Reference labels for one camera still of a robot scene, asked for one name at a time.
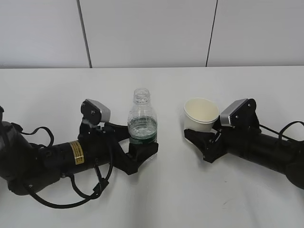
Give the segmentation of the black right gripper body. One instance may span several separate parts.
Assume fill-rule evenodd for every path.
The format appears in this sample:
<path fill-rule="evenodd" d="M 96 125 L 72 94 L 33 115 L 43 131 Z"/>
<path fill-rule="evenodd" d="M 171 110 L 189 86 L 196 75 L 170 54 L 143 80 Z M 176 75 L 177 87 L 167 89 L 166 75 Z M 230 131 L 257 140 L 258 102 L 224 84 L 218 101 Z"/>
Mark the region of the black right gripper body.
<path fill-rule="evenodd" d="M 227 154 L 222 129 L 216 133 L 203 133 L 203 160 L 213 163 L 215 160 Z"/>

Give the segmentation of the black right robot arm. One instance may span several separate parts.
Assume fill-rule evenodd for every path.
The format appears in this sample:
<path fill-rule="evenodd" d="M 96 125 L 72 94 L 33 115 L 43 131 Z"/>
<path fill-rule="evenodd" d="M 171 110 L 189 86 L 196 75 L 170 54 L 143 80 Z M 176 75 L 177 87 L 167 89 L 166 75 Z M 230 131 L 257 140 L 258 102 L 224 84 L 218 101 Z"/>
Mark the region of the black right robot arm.
<path fill-rule="evenodd" d="M 185 138 L 213 163 L 226 154 L 259 164 L 281 173 L 295 186 L 304 188 L 304 144 L 262 134 L 259 131 L 222 130 L 203 133 L 184 130 Z"/>

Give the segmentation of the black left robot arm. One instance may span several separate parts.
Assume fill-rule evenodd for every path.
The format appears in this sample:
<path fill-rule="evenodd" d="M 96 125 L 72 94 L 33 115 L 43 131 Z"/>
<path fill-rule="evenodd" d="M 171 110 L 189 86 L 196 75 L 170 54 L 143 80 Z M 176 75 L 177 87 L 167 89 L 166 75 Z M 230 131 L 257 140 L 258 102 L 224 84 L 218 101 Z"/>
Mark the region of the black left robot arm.
<path fill-rule="evenodd" d="M 156 142 L 129 144 L 124 152 L 120 142 L 130 138 L 127 126 L 110 123 L 110 110 L 93 100 L 81 105 L 83 116 L 75 141 L 49 145 L 30 143 L 20 125 L 0 123 L 0 176 L 17 195 L 39 192 L 63 177 L 109 164 L 128 175 L 134 174 L 158 151 Z"/>

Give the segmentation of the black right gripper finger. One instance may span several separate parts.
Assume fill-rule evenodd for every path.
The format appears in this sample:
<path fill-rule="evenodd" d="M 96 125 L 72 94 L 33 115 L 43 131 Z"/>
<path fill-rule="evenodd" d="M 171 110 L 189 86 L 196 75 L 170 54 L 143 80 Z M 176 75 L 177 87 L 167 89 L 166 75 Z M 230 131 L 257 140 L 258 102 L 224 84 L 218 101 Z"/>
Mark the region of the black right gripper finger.
<path fill-rule="evenodd" d="M 184 130 L 184 137 L 194 144 L 202 153 L 206 153 L 209 150 L 214 136 L 214 133 L 198 132 L 191 129 Z"/>

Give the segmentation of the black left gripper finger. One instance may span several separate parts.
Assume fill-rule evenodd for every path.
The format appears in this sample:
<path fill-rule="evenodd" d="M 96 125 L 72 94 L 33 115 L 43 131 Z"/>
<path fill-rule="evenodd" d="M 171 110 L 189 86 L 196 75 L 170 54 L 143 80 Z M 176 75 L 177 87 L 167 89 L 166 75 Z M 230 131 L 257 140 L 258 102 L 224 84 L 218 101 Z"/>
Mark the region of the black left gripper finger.
<path fill-rule="evenodd" d="M 156 142 L 147 144 L 129 144 L 129 156 L 131 158 L 130 170 L 138 168 L 150 157 L 157 153 L 159 144 Z"/>
<path fill-rule="evenodd" d="M 128 130 L 128 126 L 126 125 L 117 125 L 114 123 L 105 123 L 104 124 L 104 130 L 109 130 L 111 129 L 111 131 L 114 134 L 115 139 L 120 142 L 126 139 L 129 139 L 130 134 L 129 134 L 129 130 Z"/>

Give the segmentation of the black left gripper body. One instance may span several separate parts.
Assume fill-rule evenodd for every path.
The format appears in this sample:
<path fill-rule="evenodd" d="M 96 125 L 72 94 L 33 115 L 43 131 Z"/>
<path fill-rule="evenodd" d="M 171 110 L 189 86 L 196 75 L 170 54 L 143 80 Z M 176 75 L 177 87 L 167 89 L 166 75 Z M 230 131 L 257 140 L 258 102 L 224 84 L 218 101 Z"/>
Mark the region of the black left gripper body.
<path fill-rule="evenodd" d="M 104 126 L 92 125 L 86 119 L 82 119 L 77 138 L 83 151 L 84 162 L 77 166 L 77 172 L 83 172 L 93 168 L 99 168 L 108 164 L 107 175 L 111 175 L 117 168 L 128 175 L 138 170 L 130 170 L 131 158 L 129 152 L 125 153 L 111 129 L 104 130 Z"/>

